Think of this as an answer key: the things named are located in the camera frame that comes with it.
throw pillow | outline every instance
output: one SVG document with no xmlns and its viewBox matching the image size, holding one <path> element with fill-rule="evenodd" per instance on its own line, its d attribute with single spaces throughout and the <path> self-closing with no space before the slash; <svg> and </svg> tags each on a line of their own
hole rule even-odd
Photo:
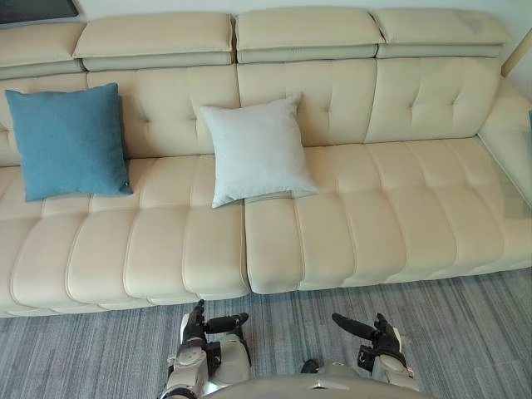
<svg viewBox="0 0 532 399">
<path fill-rule="evenodd" d="M 214 144 L 213 208 L 279 191 L 317 191 L 295 119 L 299 98 L 236 110 L 201 107 Z"/>
<path fill-rule="evenodd" d="M 67 193 L 128 195 L 118 85 L 23 94 L 6 90 L 26 201 Z"/>
</svg>

sofa cushion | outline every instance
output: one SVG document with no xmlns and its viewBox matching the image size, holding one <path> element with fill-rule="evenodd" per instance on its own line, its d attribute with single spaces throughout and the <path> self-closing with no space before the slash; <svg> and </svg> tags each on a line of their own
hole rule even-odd
<svg viewBox="0 0 532 399">
<path fill-rule="evenodd" d="M 376 77 L 374 59 L 238 65 L 242 106 L 302 94 L 297 120 L 303 146 L 362 143 Z"/>
<path fill-rule="evenodd" d="M 240 63 L 369 58 L 383 42 L 367 11 L 352 7 L 245 12 L 236 35 Z"/>
<path fill-rule="evenodd" d="M 304 146 L 472 137 L 495 98 L 500 63 L 435 57 L 238 65 L 242 106 L 302 93 Z"/>
<path fill-rule="evenodd" d="M 201 108 L 214 142 L 213 208 L 279 191 L 315 191 L 295 119 L 299 98 L 236 110 Z"/>
<path fill-rule="evenodd" d="M 85 23 L 46 23 L 0 31 L 0 79 L 83 71 L 72 56 Z"/>
<path fill-rule="evenodd" d="M 24 202 L 0 168 L 0 312 L 95 312 L 249 291 L 241 202 L 214 210 L 212 155 L 129 164 L 133 195 Z"/>
<path fill-rule="evenodd" d="M 130 158 L 214 152 L 201 106 L 238 108 L 236 67 L 102 71 L 0 81 L 0 166 L 20 165 L 4 90 L 78 91 L 118 83 Z"/>
<path fill-rule="evenodd" d="M 76 192 L 131 194 L 115 83 L 67 93 L 7 90 L 6 97 L 26 201 Z"/>
<path fill-rule="evenodd" d="M 319 194 L 246 200 L 257 293 L 532 264 L 532 210 L 478 138 L 306 149 Z"/>
<path fill-rule="evenodd" d="M 511 40 L 487 12 L 438 8 L 384 8 L 372 13 L 386 43 L 377 58 L 497 57 Z"/>
<path fill-rule="evenodd" d="M 74 51 L 89 71 L 227 65 L 233 61 L 230 15 L 168 12 L 89 21 Z"/>
<path fill-rule="evenodd" d="M 364 142 L 472 137 L 490 112 L 499 79 L 494 58 L 377 60 Z"/>
</svg>

carpet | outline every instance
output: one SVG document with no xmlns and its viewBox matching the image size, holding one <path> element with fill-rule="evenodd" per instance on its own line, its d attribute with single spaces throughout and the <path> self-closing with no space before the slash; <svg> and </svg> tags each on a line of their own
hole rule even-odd
<svg viewBox="0 0 532 399">
<path fill-rule="evenodd" d="M 191 305 L 0 319 L 0 397 L 155 398 Z M 532 269 L 363 288 L 250 294 L 205 304 L 207 318 L 248 312 L 256 377 L 303 361 L 357 369 L 362 339 L 332 312 L 399 328 L 423 392 L 437 398 L 532 397 Z"/>
</svg>

tufted leather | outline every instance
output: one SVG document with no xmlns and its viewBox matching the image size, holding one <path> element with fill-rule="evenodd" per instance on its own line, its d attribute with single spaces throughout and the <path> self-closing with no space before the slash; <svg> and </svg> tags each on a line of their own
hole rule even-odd
<svg viewBox="0 0 532 399">
<path fill-rule="evenodd" d="M 493 58 L 377 60 L 364 142 L 472 137 L 490 111 L 499 76 Z"/>
<path fill-rule="evenodd" d="M 362 143 L 372 109 L 374 59 L 238 66 L 242 106 L 302 93 L 298 124 L 305 146 Z"/>
<path fill-rule="evenodd" d="M 306 149 L 319 195 L 245 204 L 257 293 L 530 266 L 532 214 L 478 138 Z"/>
<path fill-rule="evenodd" d="M 131 158 L 214 152 L 201 106 L 239 107 L 235 66 L 103 71 L 0 81 L 0 166 L 19 165 L 5 89 L 75 91 L 117 82 Z"/>
<path fill-rule="evenodd" d="M 132 160 L 134 194 L 26 203 L 0 168 L 0 312 L 93 312 L 249 291 L 243 206 L 213 210 L 212 155 Z"/>
<path fill-rule="evenodd" d="M 238 66 L 243 106 L 302 93 L 305 146 L 472 137 L 500 79 L 491 58 L 436 57 Z"/>
</svg>

white pillow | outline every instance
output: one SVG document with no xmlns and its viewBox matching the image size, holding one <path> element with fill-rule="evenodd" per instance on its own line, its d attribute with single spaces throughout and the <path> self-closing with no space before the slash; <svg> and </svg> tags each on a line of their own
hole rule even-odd
<svg viewBox="0 0 532 399">
<path fill-rule="evenodd" d="M 295 118 L 300 97 L 236 110 L 201 107 L 216 159 L 213 208 L 279 191 L 317 192 Z"/>
</svg>

